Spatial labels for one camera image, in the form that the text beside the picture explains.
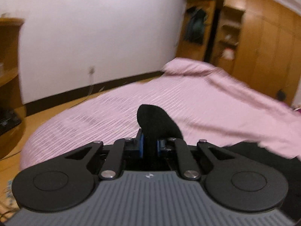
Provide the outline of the black button cardigan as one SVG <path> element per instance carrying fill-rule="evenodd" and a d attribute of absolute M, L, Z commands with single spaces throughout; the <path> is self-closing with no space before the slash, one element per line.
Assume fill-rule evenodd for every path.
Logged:
<path fill-rule="evenodd" d="M 177 124 L 158 106 L 142 104 L 137 111 L 137 121 L 146 137 L 183 139 Z M 300 219 L 300 160 L 298 158 L 286 159 L 278 156 L 259 147 L 256 142 L 243 141 L 224 148 L 282 172 L 288 181 L 289 190 L 281 210 L 294 220 Z"/>

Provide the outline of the pink checked bed cover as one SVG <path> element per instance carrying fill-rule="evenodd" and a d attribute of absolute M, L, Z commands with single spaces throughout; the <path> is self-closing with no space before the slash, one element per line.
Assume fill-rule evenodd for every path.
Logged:
<path fill-rule="evenodd" d="M 216 146 L 255 141 L 286 158 L 300 157 L 300 114 L 211 64 L 175 58 L 148 83 L 128 84 L 67 109 L 41 125 L 24 145 L 20 169 L 95 140 L 135 137 L 140 105 L 161 107 L 186 143 Z"/>

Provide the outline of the wooden side cabinet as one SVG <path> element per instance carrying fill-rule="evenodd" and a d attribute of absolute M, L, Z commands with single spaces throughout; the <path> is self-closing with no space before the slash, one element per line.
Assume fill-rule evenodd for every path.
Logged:
<path fill-rule="evenodd" d="M 1 17 L 1 158 L 24 134 L 26 107 L 19 82 L 19 35 L 24 19 Z"/>

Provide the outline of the dark hanging bag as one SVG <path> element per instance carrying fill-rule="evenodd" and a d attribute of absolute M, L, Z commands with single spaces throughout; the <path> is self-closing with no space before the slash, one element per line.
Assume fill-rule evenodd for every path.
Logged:
<path fill-rule="evenodd" d="M 208 14 L 202 8 L 197 8 L 197 6 L 190 7 L 186 10 L 186 13 L 190 16 L 190 19 L 186 26 L 184 40 L 203 45 Z"/>

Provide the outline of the wooden wardrobe with shelves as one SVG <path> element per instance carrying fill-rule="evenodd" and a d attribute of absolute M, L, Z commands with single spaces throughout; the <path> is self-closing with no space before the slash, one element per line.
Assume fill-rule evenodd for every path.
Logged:
<path fill-rule="evenodd" d="M 252 89 L 292 105 L 300 81 L 300 15 L 273 0 L 186 0 L 206 13 L 202 44 L 180 38 L 177 56 L 221 67 Z"/>

